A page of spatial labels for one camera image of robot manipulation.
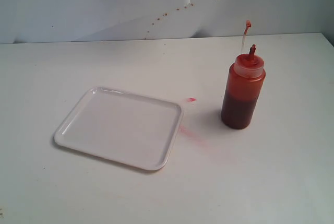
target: white tray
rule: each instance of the white tray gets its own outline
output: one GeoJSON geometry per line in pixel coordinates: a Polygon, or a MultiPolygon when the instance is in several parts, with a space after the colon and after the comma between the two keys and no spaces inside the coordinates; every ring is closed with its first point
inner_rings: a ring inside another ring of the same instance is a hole
{"type": "Polygon", "coordinates": [[[105,87],[86,92],[55,133],[67,148],[145,170],[162,168],[181,122],[180,105],[105,87]]]}

